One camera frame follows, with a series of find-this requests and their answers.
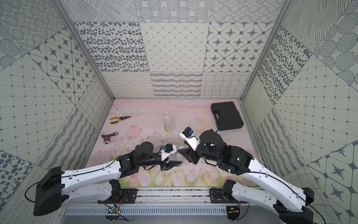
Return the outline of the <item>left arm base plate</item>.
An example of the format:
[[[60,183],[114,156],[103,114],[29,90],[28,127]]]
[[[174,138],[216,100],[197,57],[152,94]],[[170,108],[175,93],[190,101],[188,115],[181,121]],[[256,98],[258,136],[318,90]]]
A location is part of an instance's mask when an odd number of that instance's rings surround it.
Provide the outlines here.
[[[121,193],[112,193],[106,200],[98,200],[98,204],[135,204],[138,189],[122,189]]]

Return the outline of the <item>tall clear plastic bottle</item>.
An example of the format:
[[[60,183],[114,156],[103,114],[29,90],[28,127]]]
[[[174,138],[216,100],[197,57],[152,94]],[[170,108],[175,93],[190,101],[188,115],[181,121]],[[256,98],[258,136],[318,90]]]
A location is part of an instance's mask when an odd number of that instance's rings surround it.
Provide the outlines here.
[[[165,112],[164,113],[164,129],[166,132],[168,133],[172,133],[173,132],[173,124],[172,124],[172,120],[171,120],[171,114],[169,112]]]

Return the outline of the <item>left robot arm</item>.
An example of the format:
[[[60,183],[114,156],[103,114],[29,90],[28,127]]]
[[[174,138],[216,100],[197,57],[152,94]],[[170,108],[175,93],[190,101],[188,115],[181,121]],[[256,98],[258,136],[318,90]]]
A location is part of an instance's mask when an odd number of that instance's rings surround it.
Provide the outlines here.
[[[175,145],[166,144],[156,153],[153,149],[153,144],[146,141],[104,164],[76,170],[52,168],[36,183],[33,215],[44,216],[74,202],[95,200],[106,205],[122,202],[126,195],[120,178],[138,173],[141,167],[159,166],[161,171],[168,171],[182,164],[169,159],[177,152]]]

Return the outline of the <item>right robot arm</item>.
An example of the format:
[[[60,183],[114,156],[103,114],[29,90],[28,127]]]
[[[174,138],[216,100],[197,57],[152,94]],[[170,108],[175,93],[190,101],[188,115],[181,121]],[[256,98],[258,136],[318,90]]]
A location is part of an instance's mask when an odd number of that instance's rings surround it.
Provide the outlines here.
[[[190,163],[200,159],[208,165],[215,162],[219,169],[242,176],[261,187],[249,188],[234,180],[226,180],[222,188],[211,188],[212,203],[247,202],[265,208],[286,224],[312,224],[314,213],[308,208],[314,201],[314,191],[289,184],[264,167],[248,151],[226,144],[222,137],[210,129],[197,136],[190,127],[180,132],[188,148],[179,153]]]

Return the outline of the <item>short clear plastic bottle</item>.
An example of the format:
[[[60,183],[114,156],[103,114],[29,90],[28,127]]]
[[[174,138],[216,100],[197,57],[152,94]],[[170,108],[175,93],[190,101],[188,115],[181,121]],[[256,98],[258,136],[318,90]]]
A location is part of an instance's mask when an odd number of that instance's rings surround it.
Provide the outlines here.
[[[181,165],[183,165],[185,163],[186,158],[184,156],[182,156],[181,154],[175,154],[174,155],[174,160],[180,162],[180,164],[177,165],[177,167],[180,167]]]

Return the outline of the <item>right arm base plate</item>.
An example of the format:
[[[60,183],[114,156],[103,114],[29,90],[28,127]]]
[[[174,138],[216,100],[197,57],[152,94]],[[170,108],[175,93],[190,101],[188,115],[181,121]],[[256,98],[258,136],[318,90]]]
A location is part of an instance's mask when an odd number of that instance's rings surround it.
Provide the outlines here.
[[[239,201],[232,196],[233,191],[229,188],[210,188],[209,195],[211,203],[233,203]]]

